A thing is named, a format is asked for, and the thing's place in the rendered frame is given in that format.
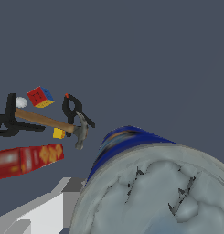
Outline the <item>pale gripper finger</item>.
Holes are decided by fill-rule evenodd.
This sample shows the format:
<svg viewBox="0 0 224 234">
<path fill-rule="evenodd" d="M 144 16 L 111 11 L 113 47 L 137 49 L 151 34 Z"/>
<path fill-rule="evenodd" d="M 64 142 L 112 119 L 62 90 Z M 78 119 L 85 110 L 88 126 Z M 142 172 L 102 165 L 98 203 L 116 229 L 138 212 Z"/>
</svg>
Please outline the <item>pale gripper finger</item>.
<svg viewBox="0 0 224 234">
<path fill-rule="evenodd" d="M 59 234 L 70 227 L 85 178 L 63 177 L 55 188 L 0 217 L 0 234 Z"/>
</svg>

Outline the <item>red cracker box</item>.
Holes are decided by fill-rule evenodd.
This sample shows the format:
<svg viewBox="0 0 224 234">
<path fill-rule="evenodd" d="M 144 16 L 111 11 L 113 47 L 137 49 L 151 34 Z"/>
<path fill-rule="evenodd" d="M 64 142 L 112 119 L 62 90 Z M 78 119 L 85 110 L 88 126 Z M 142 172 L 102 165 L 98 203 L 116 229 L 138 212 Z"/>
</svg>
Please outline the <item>red cracker box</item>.
<svg viewBox="0 0 224 234">
<path fill-rule="evenodd" d="M 0 179 L 20 176 L 64 158 L 62 144 L 16 147 L 0 151 Z"/>
</svg>

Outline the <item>small yellow block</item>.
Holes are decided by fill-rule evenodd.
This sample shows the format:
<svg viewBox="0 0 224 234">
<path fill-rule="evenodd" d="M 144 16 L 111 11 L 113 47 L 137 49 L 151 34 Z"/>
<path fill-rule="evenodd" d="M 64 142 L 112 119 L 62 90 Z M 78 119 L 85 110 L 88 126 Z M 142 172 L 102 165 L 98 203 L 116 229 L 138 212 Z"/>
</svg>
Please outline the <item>small yellow block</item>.
<svg viewBox="0 0 224 234">
<path fill-rule="evenodd" d="M 55 128 L 53 131 L 53 137 L 56 139 L 63 139 L 65 137 L 65 131 L 59 128 Z"/>
</svg>

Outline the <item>large black spring clamp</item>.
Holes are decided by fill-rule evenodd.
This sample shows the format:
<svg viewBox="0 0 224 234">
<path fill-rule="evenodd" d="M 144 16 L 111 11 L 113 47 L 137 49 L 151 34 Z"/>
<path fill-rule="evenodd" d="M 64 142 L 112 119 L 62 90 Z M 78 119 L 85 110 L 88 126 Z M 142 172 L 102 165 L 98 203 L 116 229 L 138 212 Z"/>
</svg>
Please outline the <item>large black spring clamp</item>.
<svg viewBox="0 0 224 234">
<path fill-rule="evenodd" d="M 0 114 L 0 136 L 12 137 L 18 134 L 20 130 L 43 132 L 45 126 L 30 123 L 18 122 L 16 113 L 16 94 L 10 93 L 7 96 L 5 114 Z"/>
</svg>

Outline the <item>small black spring clamp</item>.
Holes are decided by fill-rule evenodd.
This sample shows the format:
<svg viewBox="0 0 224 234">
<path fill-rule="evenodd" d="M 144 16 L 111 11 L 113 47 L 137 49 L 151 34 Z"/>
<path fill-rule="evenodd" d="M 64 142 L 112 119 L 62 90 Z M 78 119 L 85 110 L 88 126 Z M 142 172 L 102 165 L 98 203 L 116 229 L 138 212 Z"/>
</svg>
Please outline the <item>small black spring clamp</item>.
<svg viewBox="0 0 224 234">
<path fill-rule="evenodd" d="M 62 110 L 68 120 L 64 130 L 67 133 L 75 134 L 80 140 L 84 140 L 88 134 L 88 127 L 94 128 L 95 123 L 82 111 L 81 101 L 71 94 L 66 93 L 62 104 Z M 74 118 L 76 116 L 81 120 L 80 126 L 74 126 Z"/>
</svg>

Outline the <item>white golf ball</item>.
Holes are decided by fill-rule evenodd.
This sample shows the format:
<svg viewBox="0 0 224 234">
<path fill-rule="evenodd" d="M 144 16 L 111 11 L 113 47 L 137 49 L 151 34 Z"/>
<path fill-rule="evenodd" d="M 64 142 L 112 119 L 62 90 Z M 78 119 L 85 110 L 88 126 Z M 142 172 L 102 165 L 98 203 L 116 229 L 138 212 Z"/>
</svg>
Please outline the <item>white golf ball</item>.
<svg viewBox="0 0 224 234">
<path fill-rule="evenodd" d="M 27 106 L 27 100 L 23 97 L 17 97 L 16 98 L 16 107 L 23 109 Z"/>
</svg>

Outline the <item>blue coffee can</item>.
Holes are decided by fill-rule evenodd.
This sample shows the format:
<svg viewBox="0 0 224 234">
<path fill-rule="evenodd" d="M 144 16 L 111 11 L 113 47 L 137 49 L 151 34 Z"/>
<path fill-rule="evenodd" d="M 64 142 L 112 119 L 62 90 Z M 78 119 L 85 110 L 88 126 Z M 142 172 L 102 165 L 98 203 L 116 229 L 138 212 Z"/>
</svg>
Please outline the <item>blue coffee can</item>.
<svg viewBox="0 0 224 234">
<path fill-rule="evenodd" d="M 224 164 L 140 128 L 109 132 L 69 234 L 224 234 Z"/>
</svg>

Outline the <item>multicoloured puzzle cube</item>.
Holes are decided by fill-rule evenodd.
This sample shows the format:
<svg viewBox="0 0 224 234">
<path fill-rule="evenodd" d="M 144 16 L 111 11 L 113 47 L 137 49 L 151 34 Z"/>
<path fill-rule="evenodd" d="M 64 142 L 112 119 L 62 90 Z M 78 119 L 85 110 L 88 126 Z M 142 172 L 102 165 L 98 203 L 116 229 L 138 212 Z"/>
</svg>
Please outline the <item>multicoloured puzzle cube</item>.
<svg viewBox="0 0 224 234">
<path fill-rule="evenodd" d="M 37 108 L 45 108 L 54 103 L 53 97 L 50 94 L 49 90 L 42 87 L 33 89 L 27 94 L 27 96 L 33 106 Z"/>
</svg>

